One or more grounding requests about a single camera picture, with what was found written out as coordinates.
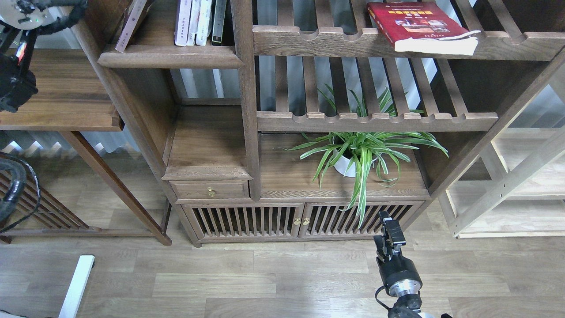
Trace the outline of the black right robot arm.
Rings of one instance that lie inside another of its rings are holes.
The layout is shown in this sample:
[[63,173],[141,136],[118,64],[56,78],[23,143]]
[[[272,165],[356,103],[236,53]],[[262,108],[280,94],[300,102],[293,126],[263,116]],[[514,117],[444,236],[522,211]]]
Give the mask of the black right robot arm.
[[383,222],[382,234],[375,235],[373,239],[383,286],[377,289],[375,296],[384,289],[387,295],[398,299],[392,307],[381,301],[379,304],[388,311],[390,318],[431,318],[431,314],[421,312],[419,290],[422,280],[415,264],[402,255],[401,246],[406,245],[406,240],[399,222],[392,219],[387,211],[379,211],[379,216]]

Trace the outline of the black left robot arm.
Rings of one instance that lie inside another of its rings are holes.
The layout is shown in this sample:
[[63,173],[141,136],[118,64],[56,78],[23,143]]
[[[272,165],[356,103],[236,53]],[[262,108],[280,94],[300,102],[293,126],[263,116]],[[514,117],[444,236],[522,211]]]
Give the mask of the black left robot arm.
[[[3,0],[1,6],[1,110],[15,113],[38,92],[30,62],[38,35],[49,35],[74,26],[85,14],[86,0]],[[69,15],[44,25],[44,12],[51,7],[72,7]],[[1,169],[10,174],[10,186],[1,200],[1,221],[14,212],[34,169],[12,155],[1,154]]]

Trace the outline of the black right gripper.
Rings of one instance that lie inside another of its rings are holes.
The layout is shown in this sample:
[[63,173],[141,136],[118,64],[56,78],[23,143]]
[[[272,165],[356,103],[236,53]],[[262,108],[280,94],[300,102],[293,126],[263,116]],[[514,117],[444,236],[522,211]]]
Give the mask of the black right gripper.
[[379,211],[383,221],[381,235],[373,237],[377,247],[377,264],[387,294],[402,297],[418,294],[422,280],[418,275],[414,262],[403,256],[401,247],[406,245],[401,226],[397,220],[391,219],[388,211]]

